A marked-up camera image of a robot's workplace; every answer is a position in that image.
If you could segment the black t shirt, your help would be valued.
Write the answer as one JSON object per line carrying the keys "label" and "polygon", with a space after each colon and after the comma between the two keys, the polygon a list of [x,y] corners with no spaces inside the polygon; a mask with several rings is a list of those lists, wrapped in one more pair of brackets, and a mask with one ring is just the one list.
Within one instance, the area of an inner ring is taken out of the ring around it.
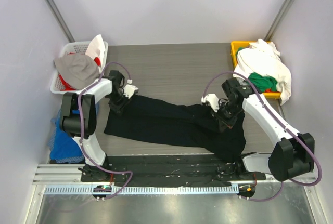
{"label": "black t shirt", "polygon": [[121,115],[110,111],[104,133],[148,143],[204,148],[233,163],[246,146],[244,118],[240,113],[231,129],[220,130],[209,106],[175,105],[135,95]]}

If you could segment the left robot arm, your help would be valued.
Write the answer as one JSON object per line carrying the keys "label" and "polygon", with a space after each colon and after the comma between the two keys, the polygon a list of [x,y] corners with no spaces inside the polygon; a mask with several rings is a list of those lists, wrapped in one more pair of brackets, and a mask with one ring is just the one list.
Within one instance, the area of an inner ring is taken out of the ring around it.
{"label": "left robot arm", "polygon": [[59,127],[75,141],[84,156],[85,165],[80,168],[82,182],[104,182],[111,177],[108,157],[95,134],[97,104],[108,98],[110,109],[120,115],[137,92],[130,78],[125,80],[121,72],[112,70],[82,90],[64,93]]}

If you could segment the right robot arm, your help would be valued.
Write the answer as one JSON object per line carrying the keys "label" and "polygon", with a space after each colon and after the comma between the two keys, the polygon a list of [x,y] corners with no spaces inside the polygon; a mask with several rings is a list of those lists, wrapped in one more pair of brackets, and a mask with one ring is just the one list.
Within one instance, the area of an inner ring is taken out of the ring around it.
{"label": "right robot arm", "polygon": [[201,98],[208,104],[218,119],[220,129],[232,129],[241,113],[247,113],[259,124],[273,144],[270,154],[249,154],[235,166],[235,174],[246,180],[254,172],[271,174],[278,181],[285,181],[314,169],[314,138],[300,133],[289,125],[268,103],[265,96],[254,86],[237,78],[227,79],[222,84],[227,96],[219,99],[215,94]]}

